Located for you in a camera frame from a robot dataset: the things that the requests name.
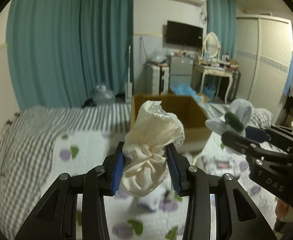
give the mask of teal curtain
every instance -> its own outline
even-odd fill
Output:
[[[81,0],[80,23],[87,93],[91,95],[101,83],[116,94],[124,92],[133,36],[133,0]]]
[[[12,0],[6,41],[20,109],[79,107],[105,83],[124,90],[132,0]]]
[[[221,42],[220,55],[235,56],[236,14],[235,0],[207,0],[208,28]]]

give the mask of white wardrobe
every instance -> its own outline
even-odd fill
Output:
[[[293,50],[291,21],[264,15],[237,17],[236,56],[241,71],[237,98],[266,108],[275,121]]]

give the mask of white vanity table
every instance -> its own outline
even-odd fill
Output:
[[[203,86],[204,86],[204,78],[205,75],[212,75],[212,76],[219,76],[219,85],[217,86],[217,90],[216,90],[216,96],[219,94],[219,90],[220,90],[220,84],[221,84],[221,77],[228,77],[229,78],[229,85],[227,87],[226,90],[226,94],[225,94],[225,103],[227,104],[227,95],[229,94],[231,85],[232,85],[232,71],[226,71],[223,68],[218,68],[218,67],[209,67],[209,66],[204,66],[201,64],[194,64],[194,71],[198,71],[202,73],[202,81],[201,81],[201,87],[200,87],[200,92],[203,92]]]

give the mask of bolt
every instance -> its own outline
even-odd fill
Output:
[[[69,174],[67,174],[67,173],[62,173],[62,174],[60,174],[59,179],[61,179],[61,180],[65,180],[65,179],[67,179],[68,177],[69,177]]]
[[[224,178],[227,179],[227,180],[232,180],[233,179],[233,175],[230,174],[230,173],[226,173],[226,174],[224,174]]]
[[[256,160],[255,162],[257,163],[257,165],[262,165],[263,163],[261,160]]]
[[[95,167],[95,171],[97,171],[97,172],[102,172],[102,171],[104,171],[104,166],[102,166],[102,165],[96,166],[96,167]]]
[[[198,171],[198,167],[196,167],[196,166],[190,166],[189,167],[189,171],[191,171],[191,172],[197,172]]]

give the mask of black flat screen tv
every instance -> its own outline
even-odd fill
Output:
[[[166,43],[202,49],[203,28],[168,21],[166,30]]]

